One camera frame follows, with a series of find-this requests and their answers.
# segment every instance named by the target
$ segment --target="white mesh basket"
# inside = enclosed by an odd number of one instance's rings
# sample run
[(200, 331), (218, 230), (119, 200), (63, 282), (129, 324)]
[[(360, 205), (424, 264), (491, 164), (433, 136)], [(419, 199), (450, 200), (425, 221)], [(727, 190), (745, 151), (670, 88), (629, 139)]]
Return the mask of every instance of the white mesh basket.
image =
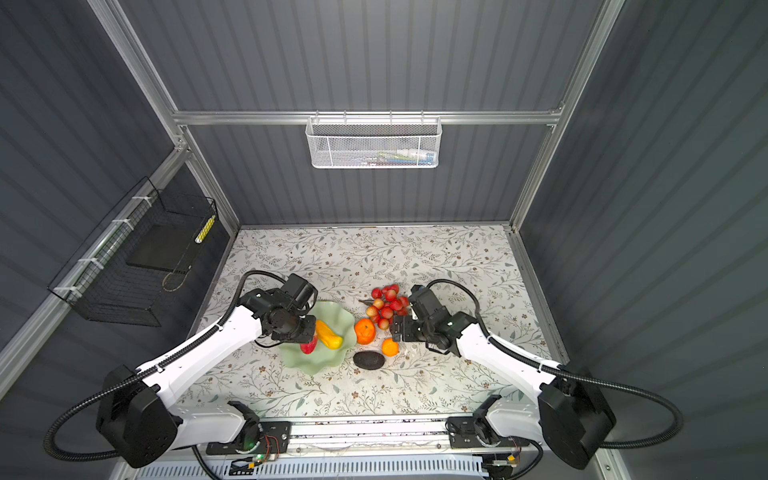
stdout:
[(441, 136), (439, 118), (414, 124), (306, 122), (315, 168), (434, 168)]

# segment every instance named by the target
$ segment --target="white vent grille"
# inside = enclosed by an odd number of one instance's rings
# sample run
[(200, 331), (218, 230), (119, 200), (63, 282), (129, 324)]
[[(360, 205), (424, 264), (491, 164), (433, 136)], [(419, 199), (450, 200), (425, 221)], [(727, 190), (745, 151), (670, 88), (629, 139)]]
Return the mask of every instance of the white vent grille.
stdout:
[[(230, 460), (207, 460), (210, 468), (221, 478), (313, 478), (313, 477), (376, 477), (416, 475), (462, 475), (469, 478), (487, 477), (482, 471), (482, 459), (471, 455), (398, 455), (390, 457), (304, 457), (281, 458), (254, 469), (252, 475), (228, 475)], [(139, 470), (137, 480), (207, 480), (194, 460), (155, 462)]]

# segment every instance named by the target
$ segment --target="black motor joint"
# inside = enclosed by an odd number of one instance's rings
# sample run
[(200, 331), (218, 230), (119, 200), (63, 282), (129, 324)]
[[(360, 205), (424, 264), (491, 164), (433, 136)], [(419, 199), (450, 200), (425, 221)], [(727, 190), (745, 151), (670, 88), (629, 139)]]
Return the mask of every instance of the black motor joint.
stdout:
[(264, 335), (285, 343), (310, 343), (315, 335), (314, 316), (306, 315), (310, 300), (317, 296), (311, 283), (291, 274), (280, 288), (254, 289), (240, 298), (240, 305), (261, 319)]
[(396, 316), (390, 326), (395, 342), (425, 342), (433, 352), (461, 356), (456, 340), (462, 330), (477, 323), (464, 312), (451, 315), (429, 288), (414, 285), (408, 297), (413, 316)]

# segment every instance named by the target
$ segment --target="red pepper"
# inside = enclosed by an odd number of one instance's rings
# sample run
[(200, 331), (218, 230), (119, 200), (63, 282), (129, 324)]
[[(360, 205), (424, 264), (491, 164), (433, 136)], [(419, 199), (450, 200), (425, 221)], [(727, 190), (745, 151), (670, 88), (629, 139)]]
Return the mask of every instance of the red pepper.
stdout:
[(316, 347), (316, 346), (317, 346), (317, 335), (315, 335), (315, 336), (312, 338), (312, 341), (311, 341), (311, 342), (309, 342), (309, 343), (302, 343), (302, 344), (300, 345), (300, 347), (301, 347), (301, 351), (302, 351), (302, 352), (304, 352), (304, 353), (305, 353), (305, 354), (307, 354), (307, 355), (309, 355), (310, 353), (312, 353), (312, 351), (314, 351), (314, 349), (315, 349), (315, 347)]

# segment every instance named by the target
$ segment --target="black wire basket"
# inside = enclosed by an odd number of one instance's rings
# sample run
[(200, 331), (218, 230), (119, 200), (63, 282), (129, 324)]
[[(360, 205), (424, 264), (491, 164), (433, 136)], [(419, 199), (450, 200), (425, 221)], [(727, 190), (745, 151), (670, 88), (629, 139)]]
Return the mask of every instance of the black wire basket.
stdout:
[(74, 262), (74, 274), (63, 268), (48, 289), (88, 320), (160, 326), (178, 310), (217, 218), (213, 199), (152, 190), (125, 219), (113, 220), (114, 232)]

